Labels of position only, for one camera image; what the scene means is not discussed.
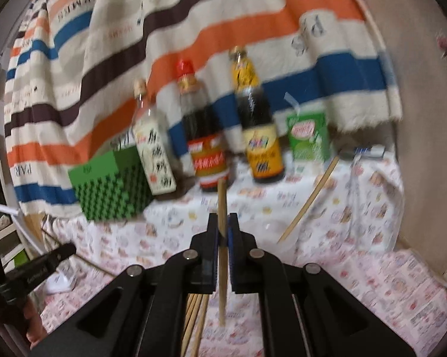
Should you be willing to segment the left hand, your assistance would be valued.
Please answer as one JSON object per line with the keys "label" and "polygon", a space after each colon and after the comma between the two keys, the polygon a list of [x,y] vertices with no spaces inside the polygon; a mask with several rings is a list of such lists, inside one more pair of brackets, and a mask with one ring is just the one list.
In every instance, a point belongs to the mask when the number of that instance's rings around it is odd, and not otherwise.
{"label": "left hand", "polygon": [[45,339],[48,335],[42,320],[32,300],[28,297],[23,306],[23,316],[29,324],[26,337],[29,340],[33,349],[39,342]]}

